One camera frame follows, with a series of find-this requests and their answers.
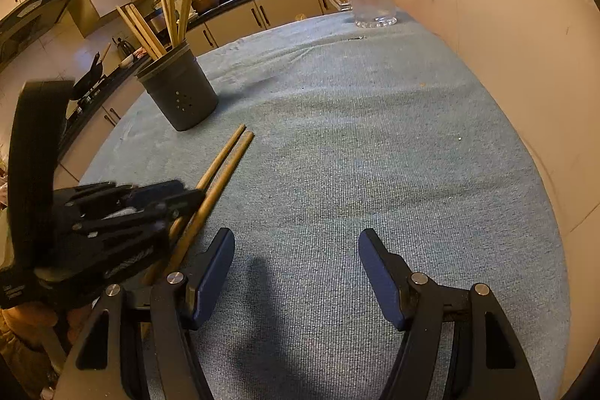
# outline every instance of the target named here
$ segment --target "bowl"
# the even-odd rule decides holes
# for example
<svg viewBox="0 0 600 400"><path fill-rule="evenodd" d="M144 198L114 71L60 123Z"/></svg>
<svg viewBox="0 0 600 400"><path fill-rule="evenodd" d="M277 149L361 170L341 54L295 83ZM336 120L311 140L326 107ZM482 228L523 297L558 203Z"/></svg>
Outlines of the bowl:
<svg viewBox="0 0 600 400"><path fill-rule="evenodd" d="M127 68L133 63L133 54L129 55L125 60L119 63L119 68Z"/></svg>

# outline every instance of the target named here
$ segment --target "blue tablecloth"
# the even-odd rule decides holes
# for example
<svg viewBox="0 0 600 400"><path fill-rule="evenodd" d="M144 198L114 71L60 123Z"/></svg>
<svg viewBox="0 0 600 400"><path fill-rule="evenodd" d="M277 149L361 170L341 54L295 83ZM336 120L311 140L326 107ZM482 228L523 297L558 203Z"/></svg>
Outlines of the blue tablecloth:
<svg viewBox="0 0 600 400"><path fill-rule="evenodd" d="M178 133L144 94L83 181L194 186L240 123L256 133L186 264L233 230L228 280L194 335L215 398L379 397L401 333L359 261L367 227L440 284L488 283L554 398L569 294L553 212L515 130L440 39L405 14L363 30L339 13L199 63L220 98L213 115ZM450 342L446 327L432 397Z"/></svg>

